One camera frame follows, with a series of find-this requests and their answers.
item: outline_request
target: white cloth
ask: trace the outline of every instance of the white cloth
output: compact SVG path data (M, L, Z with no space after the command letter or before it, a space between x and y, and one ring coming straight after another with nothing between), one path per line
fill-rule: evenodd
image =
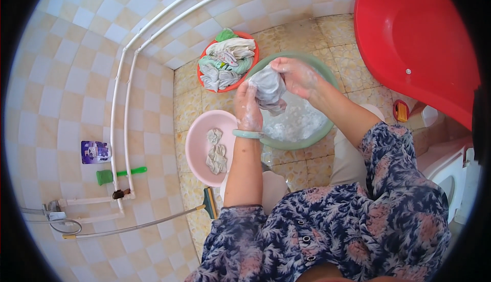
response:
M255 49L254 39L230 38L208 46L206 55L214 56L215 53L224 51L230 52L236 59L242 59L254 56Z
M382 121L384 115L375 106L362 104L361 107L371 111ZM334 138L334 163L329 185L343 185L359 182L361 187L367 189L367 168L360 152L349 142L344 134L338 130Z
M225 89L227 86L235 84L241 77L235 72L228 70L218 70L211 64L207 63L199 67L204 74L201 76L203 85L206 89L218 92L218 89Z
M273 117L285 112L286 102L281 99L286 91L285 81L270 64L251 76L249 84L257 86L256 100L261 109L269 111Z
M216 145L220 141L222 134L222 131L219 129L212 129L206 133L206 139L212 145Z
M225 158L225 146L217 144L212 146L206 156L206 165L214 175L220 172L227 172L227 159Z
M218 51L215 53L214 58L217 58L223 61L224 63L229 64L231 67L239 66L239 64L237 63L237 59L235 59L235 57L230 52Z

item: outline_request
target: wet cloth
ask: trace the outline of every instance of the wet cloth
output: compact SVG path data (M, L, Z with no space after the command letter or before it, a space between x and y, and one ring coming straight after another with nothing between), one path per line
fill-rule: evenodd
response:
M222 135L223 132L219 129L212 129L206 133L206 139L212 145L216 145L220 141Z
M230 52L238 60L254 56L256 43L254 39L232 38L214 43L206 49L206 55L214 56L219 51Z
M239 74L228 70L218 70L209 63L200 65L199 69L204 74L201 76L203 86L214 92L218 92L219 89L223 90L241 79Z
M217 68L218 70L228 70L241 75L250 69L250 67L252 66L252 61L252 57L237 59L237 66L234 67L214 56L203 56L200 60L198 60L198 64L200 69L205 64L211 64L214 68Z
M358 182L307 188L269 215L260 205L223 207L185 281L295 281L327 262L355 281L430 281L451 237L445 192L418 171L401 125L374 125L358 151L368 191Z
M249 84L257 86L256 101L261 109L273 117L285 112L286 102L281 99L286 91L285 81L270 64L251 76Z
M237 38L237 36L230 28L224 28L221 32L218 33L215 41L221 42L231 38Z
M220 172L227 172L225 146L223 144L218 144L222 134L222 131L218 129L212 129L206 133L206 139L213 145L208 152L208 156L206 156L206 165L214 175L217 175Z

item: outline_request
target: checkered wall tile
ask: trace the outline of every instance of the checkered wall tile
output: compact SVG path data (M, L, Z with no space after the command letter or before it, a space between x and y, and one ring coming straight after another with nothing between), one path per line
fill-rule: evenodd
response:
M81 140L109 141L110 111L122 46L63 18L36 10L14 60L5 118L7 163L19 205L40 209L55 199L106 197L98 170L82 165ZM116 167L124 170L123 118L128 51L116 98ZM124 218L84 224L83 233L144 224L182 211L173 135L174 72L139 56L129 110L129 153L136 199L123 202ZM119 178L120 186L128 181ZM65 208L69 218L118 211L116 203ZM185 217L132 232L63 240L48 225L28 225L41 252L65 281L183 280L198 265Z
M60 17L114 42L126 45L136 33L175 0L40 0L40 11ZM202 0L186 0L138 40ZM283 23L353 12L354 0L214 0L177 22L143 54L177 69L197 58L223 27L255 33Z

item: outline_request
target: floral blouse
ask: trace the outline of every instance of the floral blouse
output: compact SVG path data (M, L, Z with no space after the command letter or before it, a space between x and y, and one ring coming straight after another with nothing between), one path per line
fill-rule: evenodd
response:
M186 281L295 281L326 262L345 278L429 280L450 241L443 190L416 167L410 131L380 122L359 144L359 183L287 194L269 216L260 205L222 208L202 263Z

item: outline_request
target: green brush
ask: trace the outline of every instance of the green brush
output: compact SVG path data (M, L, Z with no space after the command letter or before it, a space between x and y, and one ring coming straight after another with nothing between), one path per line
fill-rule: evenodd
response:
M131 174L134 175L136 173L145 173L147 172L146 167L140 167L136 169L131 169ZM102 170L102 171L97 171L95 172L97 176L97 183L100 185L111 183L113 181L113 172L111 170ZM128 173L126 170L124 171L119 171L116 173L116 176L124 176L127 175Z

